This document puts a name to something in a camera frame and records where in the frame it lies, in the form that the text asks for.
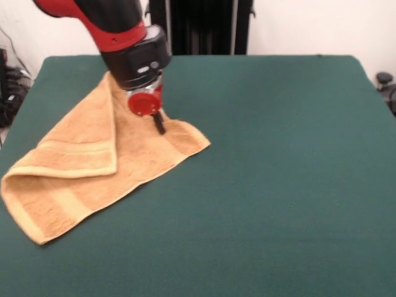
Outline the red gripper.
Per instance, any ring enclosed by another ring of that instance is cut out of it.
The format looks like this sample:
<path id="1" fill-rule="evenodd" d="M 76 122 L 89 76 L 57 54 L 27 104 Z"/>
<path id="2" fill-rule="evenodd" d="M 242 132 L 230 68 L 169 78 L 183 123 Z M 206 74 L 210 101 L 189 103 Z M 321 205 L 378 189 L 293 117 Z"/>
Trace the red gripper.
<path id="1" fill-rule="evenodd" d="M 163 105 L 162 90 L 163 84 L 159 83 L 127 93 L 127 106 L 129 110 L 140 117 L 152 115 L 160 135 L 164 135 L 166 132 L 163 117 L 159 112 Z"/>

